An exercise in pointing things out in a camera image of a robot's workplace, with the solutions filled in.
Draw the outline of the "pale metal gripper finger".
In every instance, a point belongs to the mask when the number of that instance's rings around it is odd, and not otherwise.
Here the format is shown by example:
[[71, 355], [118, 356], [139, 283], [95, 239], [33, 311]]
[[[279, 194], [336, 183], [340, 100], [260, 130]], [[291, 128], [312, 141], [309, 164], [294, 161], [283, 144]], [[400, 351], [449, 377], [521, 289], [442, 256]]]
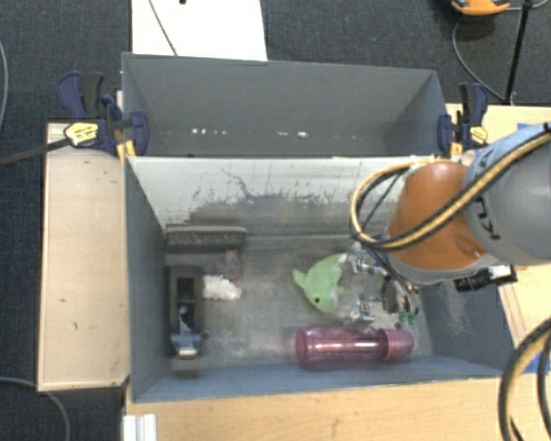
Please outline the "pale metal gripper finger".
[[375, 295], [360, 293], [348, 312], [350, 322], [373, 323], [377, 320], [377, 314], [382, 308], [382, 298]]
[[379, 275], [382, 277], [388, 275], [384, 260], [371, 250], [350, 248], [347, 253], [347, 259], [355, 273], [368, 274], [370, 276]]

